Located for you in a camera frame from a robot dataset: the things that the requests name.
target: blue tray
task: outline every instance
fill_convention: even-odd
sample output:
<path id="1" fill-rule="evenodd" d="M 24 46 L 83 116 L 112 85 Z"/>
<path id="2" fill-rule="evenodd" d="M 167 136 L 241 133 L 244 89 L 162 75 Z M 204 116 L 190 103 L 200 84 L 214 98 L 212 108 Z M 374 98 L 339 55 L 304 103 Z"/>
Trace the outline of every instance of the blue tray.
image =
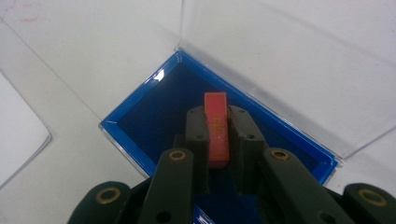
<path id="1" fill-rule="evenodd" d="M 162 152 L 172 147 L 176 134 L 185 132 L 187 111 L 203 105 L 207 91 L 227 92 L 228 104 L 250 113 L 270 147 L 293 152 L 319 183 L 324 183 L 337 165 L 324 147 L 184 51 L 172 55 L 100 127 L 129 159 L 153 175 Z M 254 197 L 235 195 L 225 172 L 211 172 L 210 179 L 211 194 L 197 197 L 195 202 L 216 223 L 260 223 Z M 195 223 L 210 223 L 197 207 L 195 215 Z"/>

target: transparent lid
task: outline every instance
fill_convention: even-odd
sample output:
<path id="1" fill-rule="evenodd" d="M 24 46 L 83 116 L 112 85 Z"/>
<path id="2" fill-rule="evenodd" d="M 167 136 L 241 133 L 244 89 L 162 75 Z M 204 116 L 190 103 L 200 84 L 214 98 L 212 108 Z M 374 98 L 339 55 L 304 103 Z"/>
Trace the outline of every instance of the transparent lid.
<path id="1" fill-rule="evenodd" d="M 345 160 L 396 129 L 391 5 L 183 1 L 178 46 Z"/>

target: white paper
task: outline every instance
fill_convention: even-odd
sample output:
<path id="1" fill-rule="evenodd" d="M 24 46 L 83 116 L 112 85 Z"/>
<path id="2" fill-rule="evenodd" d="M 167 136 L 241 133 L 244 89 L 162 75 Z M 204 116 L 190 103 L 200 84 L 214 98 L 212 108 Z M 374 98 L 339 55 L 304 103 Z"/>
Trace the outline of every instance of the white paper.
<path id="1" fill-rule="evenodd" d="M 0 71 L 0 188 L 50 141 L 50 132 Z"/>

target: white table surface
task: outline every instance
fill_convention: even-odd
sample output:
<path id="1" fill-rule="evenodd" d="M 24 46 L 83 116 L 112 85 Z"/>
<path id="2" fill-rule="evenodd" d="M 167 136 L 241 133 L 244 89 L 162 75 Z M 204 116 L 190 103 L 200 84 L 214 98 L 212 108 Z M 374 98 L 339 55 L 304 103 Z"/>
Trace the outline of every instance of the white table surface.
<path id="1" fill-rule="evenodd" d="M 0 189 L 0 223 L 65 223 L 93 186 L 144 179 L 97 125 L 173 53 L 179 11 L 171 0 L 0 3 L 0 69 L 52 134 Z M 327 187 L 365 182 L 396 195 L 395 139 L 353 156 Z"/>

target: red wooden block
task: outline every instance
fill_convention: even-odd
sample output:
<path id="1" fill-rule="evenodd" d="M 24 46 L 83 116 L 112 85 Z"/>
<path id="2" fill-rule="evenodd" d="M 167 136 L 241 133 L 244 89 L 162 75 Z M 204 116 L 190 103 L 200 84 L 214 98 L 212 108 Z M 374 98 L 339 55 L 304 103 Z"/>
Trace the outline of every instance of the red wooden block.
<path id="1" fill-rule="evenodd" d="M 230 160 L 225 92 L 205 93 L 206 123 L 209 128 L 209 168 L 221 169 Z"/>

